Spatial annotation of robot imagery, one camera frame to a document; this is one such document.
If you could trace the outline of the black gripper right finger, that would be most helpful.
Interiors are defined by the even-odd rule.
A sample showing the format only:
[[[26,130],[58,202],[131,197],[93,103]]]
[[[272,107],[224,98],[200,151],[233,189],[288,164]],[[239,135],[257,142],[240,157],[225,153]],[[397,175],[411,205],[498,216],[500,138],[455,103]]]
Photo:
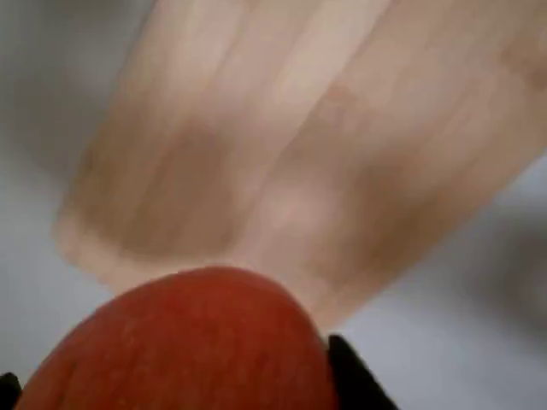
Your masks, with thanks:
[[[339,409],[398,410],[366,363],[342,335],[329,335],[327,344]]]

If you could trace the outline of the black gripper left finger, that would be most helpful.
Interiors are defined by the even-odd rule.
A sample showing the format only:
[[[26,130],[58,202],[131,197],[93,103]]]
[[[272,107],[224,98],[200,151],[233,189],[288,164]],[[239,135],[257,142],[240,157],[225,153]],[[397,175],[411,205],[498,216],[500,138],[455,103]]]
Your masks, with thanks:
[[[21,396],[19,379],[6,372],[0,377],[0,410],[12,410]]]

